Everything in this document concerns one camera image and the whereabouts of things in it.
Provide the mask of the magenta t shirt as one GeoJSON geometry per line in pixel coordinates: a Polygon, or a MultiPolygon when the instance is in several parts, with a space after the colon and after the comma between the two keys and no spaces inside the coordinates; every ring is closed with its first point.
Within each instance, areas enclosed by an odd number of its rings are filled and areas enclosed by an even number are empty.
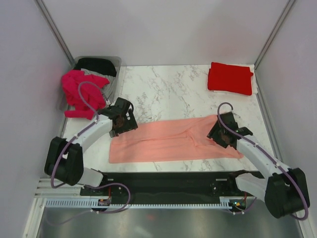
{"type": "Polygon", "coordinates": [[[64,112],[67,118],[91,120],[95,111],[106,106],[101,89],[109,84],[109,80],[104,76],[71,70],[62,76],[61,84],[68,105],[74,107],[74,110],[64,112]]]}

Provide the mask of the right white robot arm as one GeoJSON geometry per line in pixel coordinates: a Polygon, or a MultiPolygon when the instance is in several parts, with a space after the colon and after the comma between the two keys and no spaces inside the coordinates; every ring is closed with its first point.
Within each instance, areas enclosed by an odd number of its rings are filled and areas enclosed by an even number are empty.
{"type": "Polygon", "coordinates": [[[232,147],[257,168],[258,178],[247,171],[236,172],[227,182],[228,192],[245,191],[263,201],[275,218],[287,215],[304,221],[309,215],[310,199],[305,173],[292,169],[270,155],[246,127],[239,127],[232,112],[218,114],[207,137],[224,148],[232,147]]]}

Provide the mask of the grey plastic bin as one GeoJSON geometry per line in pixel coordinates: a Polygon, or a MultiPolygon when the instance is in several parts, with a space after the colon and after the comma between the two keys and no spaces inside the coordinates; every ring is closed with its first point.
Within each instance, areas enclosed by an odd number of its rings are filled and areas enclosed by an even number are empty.
{"type": "Polygon", "coordinates": [[[121,58],[120,57],[116,57],[116,56],[81,56],[81,57],[76,57],[75,58],[75,65],[78,62],[78,60],[81,59],[81,58],[102,58],[102,59],[110,60],[114,64],[115,69],[117,71],[117,74],[116,74],[116,90],[117,90],[119,72],[120,72],[120,67],[121,67],[121,58]]]}

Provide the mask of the salmon pink t shirt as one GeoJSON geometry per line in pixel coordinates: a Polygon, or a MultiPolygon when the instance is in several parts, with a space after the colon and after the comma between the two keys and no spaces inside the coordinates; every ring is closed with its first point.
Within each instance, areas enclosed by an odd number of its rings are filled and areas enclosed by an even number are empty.
{"type": "Polygon", "coordinates": [[[112,139],[109,162],[145,163],[218,158],[241,159],[232,147],[223,148],[207,137],[217,117],[143,123],[112,139]]]}

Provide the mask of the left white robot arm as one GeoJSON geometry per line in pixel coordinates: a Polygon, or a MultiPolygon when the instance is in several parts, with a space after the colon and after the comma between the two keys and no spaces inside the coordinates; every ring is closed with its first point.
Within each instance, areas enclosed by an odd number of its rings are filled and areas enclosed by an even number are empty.
{"type": "Polygon", "coordinates": [[[59,187],[54,184],[57,179],[70,186],[89,186],[98,195],[107,193],[109,184],[103,180],[103,174],[86,168],[83,155],[103,135],[113,138],[137,129],[133,112],[133,104],[119,97],[114,105],[99,110],[91,122],[72,138],[53,138],[44,167],[45,174],[51,177],[51,187],[59,187]]]}

